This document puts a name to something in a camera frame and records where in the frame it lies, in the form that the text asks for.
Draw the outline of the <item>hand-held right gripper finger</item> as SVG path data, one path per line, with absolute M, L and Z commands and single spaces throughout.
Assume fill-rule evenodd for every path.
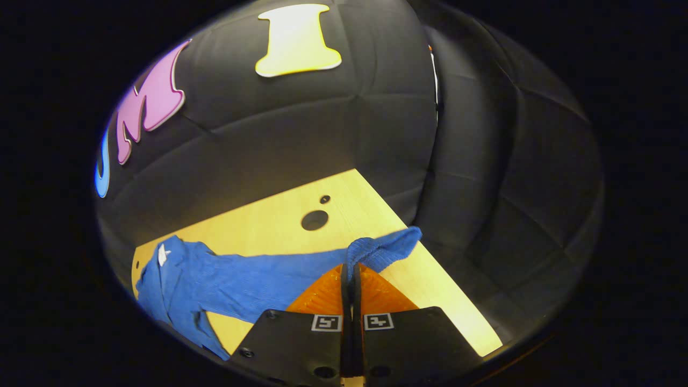
M 227 365 L 262 384 L 341 384 L 354 369 L 354 319 L 347 267 L 334 283 L 339 313 L 266 309 Z
M 366 384 L 451 384 L 483 363 L 440 307 L 417 306 L 362 264 L 352 299 Z

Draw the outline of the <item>blue knit garment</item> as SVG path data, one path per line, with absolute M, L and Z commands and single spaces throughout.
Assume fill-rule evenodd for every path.
M 298 302 L 319 304 L 330 280 L 355 264 L 380 273 L 407 258 L 422 237 L 416 226 L 379 238 L 359 238 L 346 248 L 287 255 L 217 255 L 203 242 L 177 236 L 162 241 L 142 268 L 138 303 L 152 318 L 172 327 L 224 362 L 230 353 L 208 319 L 221 314 L 255 323 L 268 309 L 285 311 Z

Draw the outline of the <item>black backdrop cloth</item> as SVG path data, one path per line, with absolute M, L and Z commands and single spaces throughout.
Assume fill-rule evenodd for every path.
M 134 248 L 304 183 L 358 170 L 504 343 L 568 302 L 596 244 L 604 174 L 560 77 L 481 20 L 433 0 L 315 0 L 333 69 L 263 77 L 267 20 L 307 0 L 237 5 L 182 39 L 107 123 L 105 256 L 133 293 Z

